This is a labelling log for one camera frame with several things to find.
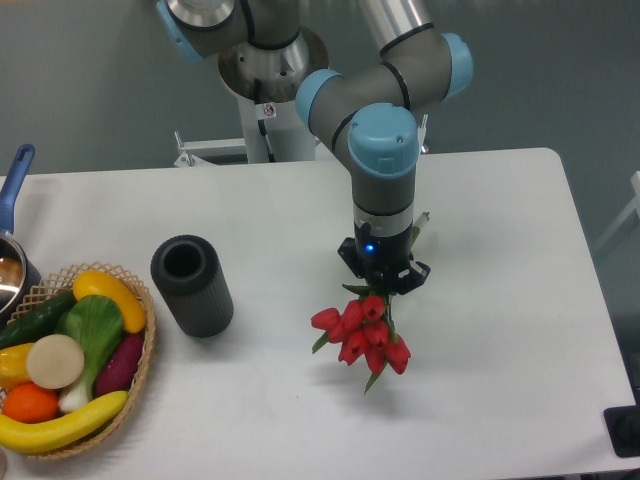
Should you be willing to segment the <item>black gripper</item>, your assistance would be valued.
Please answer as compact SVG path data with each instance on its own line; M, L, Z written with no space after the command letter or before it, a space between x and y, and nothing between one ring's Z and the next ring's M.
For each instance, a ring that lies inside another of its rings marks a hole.
M374 272L392 275L392 294L407 294L420 288L431 273L421 261L410 260L413 225L392 236L376 236L369 224L354 227L354 237L346 237L338 255L357 278Z

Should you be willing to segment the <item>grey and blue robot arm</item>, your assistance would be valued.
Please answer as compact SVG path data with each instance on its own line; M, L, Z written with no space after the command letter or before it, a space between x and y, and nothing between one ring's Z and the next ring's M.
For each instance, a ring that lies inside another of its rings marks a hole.
M415 113L465 89L466 43L438 32L421 1L363 1L378 65L354 77L329 66L295 1L160 1L168 35L188 60L215 57L235 96L251 163L311 160L325 146L351 177L354 233L339 249L352 273L390 294L422 286L412 244Z

